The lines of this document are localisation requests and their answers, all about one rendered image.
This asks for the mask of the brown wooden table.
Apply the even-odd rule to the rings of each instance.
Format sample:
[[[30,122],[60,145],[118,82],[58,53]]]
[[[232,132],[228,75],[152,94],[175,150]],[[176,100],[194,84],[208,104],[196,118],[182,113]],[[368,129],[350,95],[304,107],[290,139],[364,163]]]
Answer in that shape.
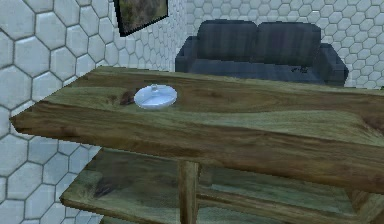
[[[100,67],[12,124],[99,147],[61,202],[109,224],[384,224],[384,91]]]

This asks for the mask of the black framed picture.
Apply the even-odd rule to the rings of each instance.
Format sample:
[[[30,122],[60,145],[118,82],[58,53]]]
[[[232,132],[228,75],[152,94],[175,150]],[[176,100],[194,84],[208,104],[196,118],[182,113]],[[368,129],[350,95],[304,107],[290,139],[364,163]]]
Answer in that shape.
[[[113,0],[113,2],[121,37],[168,17],[168,0]]]

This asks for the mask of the dark blue sofa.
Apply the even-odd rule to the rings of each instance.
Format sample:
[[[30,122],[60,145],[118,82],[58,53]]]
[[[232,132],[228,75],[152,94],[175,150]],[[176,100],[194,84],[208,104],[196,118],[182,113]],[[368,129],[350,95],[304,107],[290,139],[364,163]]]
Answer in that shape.
[[[349,70],[321,29],[303,22],[202,22],[175,58],[177,72],[343,86]]]

